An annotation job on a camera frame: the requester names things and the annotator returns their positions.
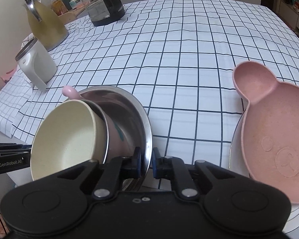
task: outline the table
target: table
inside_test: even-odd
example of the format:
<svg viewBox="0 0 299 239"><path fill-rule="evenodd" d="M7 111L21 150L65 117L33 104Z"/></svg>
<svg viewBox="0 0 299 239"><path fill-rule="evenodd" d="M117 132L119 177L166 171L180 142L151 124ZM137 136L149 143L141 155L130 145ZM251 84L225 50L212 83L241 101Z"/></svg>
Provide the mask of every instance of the table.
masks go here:
<svg viewBox="0 0 299 239"><path fill-rule="evenodd" d="M299 85L299 39L266 7L148 0L124 8L125 16L107 26L94 27L88 17L67 25L69 37L50 52L58 71L45 93L32 89L18 69L0 92L0 131L32 143L40 122L66 99L64 85L114 85L142 103L161 155L228 168L246 106L232 83L235 65L257 61L279 80ZM170 188L151 175L145 186Z"/></svg>

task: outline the white tablecloth with black grid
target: white tablecloth with black grid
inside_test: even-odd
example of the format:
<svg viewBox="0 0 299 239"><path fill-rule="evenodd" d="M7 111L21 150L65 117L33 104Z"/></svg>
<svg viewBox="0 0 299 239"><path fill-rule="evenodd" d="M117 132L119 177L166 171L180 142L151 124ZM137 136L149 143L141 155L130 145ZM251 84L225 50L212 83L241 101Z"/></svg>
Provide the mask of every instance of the white tablecloth with black grid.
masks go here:
<svg viewBox="0 0 299 239"><path fill-rule="evenodd" d="M266 7L148 0L124 8L125 16L107 26L94 27L88 17L67 25L69 37L50 52L58 71L46 92L32 89L19 69L0 92L0 131L30 144L41 121L66 99L64 85L113 85L142 103L161 155L228 167L244 110L232 82L235 65L254 60L299 85L299 39ZM144 185L168 186L151 178Z"/></svg>

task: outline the pink bowl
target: pink bowl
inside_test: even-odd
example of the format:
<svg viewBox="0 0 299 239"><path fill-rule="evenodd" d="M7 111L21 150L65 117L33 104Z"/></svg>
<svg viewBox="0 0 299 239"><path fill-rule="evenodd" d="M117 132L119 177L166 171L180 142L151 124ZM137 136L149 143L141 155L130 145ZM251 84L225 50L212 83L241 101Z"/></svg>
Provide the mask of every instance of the pink bowl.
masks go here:
<svg viewBox="0 0 299 239"><path fill-rule="evenodd" d="M250 61L232 76L248 101L241 147L250 176L299 203L299 87L279 82L265 66Z"/></svg>

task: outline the metal bowl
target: metal bowl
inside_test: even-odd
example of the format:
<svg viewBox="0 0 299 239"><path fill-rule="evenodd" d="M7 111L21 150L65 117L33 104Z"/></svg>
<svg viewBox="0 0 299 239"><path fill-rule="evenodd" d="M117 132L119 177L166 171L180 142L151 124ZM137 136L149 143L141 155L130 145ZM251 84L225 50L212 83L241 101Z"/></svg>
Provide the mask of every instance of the metal bowl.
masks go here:
<svg viewBox="0 0 299 239"><path fill-rule="evenodd" d="M114 86L94 86L79 91L87 100L97 103L119 126L131 148L142 150L141 177L133 179L125 190L138 190L147 174L152 157L152 129L142 104L129 92Z"/></svg>

